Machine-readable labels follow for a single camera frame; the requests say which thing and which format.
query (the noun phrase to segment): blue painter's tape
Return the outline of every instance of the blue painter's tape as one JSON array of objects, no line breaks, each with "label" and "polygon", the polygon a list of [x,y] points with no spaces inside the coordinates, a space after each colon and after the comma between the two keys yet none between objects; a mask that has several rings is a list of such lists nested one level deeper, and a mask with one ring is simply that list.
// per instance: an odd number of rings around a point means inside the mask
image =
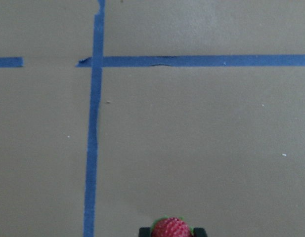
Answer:
[{"label": "blue painter's tape", "polygon": [[[90,67],[92,58],[77,67]],[[302,67],[305,55],[111,56],[103,67]]]},{"label": "blue painter's tape", "polygon": [[100,10],[94,18],[92,78],[90,89],[87,168],[83,236],[94,236],[96,176],[97,176],[97,118],[101,99],[105,0],[99,0]]},{"label": "blue painter's tape", "polygon": [[18,68],[23,65],[24,62],[21,57],[0,58],[0,68]]}]

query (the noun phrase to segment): black object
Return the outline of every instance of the black object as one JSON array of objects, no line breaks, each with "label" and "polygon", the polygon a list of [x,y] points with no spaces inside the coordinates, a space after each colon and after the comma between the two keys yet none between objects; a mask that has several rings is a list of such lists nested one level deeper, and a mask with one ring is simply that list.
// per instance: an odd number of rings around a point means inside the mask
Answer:
[{"label": "black object", "polygon": [[[141,227],[138,237],[150,237],[150,227]],[[194,237],[208,237],[204,228],[194,228]]]}]

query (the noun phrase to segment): horizontal blue tape strip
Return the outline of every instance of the horizontal blue tape strip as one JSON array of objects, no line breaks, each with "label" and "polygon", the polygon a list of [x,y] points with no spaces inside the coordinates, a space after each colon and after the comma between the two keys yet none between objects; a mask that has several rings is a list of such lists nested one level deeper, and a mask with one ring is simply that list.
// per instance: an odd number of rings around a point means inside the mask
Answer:
[{"label": "horizontal blue tape strip", "polygon": [[0,58],[0,68],[18,68],[24,65],[22,57]]},{"label": "horizontal blue tape strip", "polygon": [[[77,67],[91,67],[92,58]],[[305,55],[109,56],[103,67],[285,67],[305,66]]]}]

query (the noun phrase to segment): toy strawberry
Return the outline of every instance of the toy strawberry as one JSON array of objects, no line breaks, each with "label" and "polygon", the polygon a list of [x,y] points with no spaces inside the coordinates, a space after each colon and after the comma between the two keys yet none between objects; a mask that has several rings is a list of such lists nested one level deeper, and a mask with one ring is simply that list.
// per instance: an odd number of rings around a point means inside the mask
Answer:
[{"label": "toy strawberry", "polygon": [[151,227],[151,237],[192,237],[193,229],[182,218],[163,217]]}]

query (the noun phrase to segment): gray surface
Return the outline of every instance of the gray surface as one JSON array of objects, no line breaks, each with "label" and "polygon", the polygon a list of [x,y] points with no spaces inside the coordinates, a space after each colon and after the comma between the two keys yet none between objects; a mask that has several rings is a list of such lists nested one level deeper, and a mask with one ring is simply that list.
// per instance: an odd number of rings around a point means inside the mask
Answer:
[{"label": "gray surface", "polygon": [[[0,0],[0,236],[82,236],[95,0]],[[105,55],[305,53],[305,1],[108,0]],[[105,69],[95,235],[164,214],[305,237],[305,68]]]}]

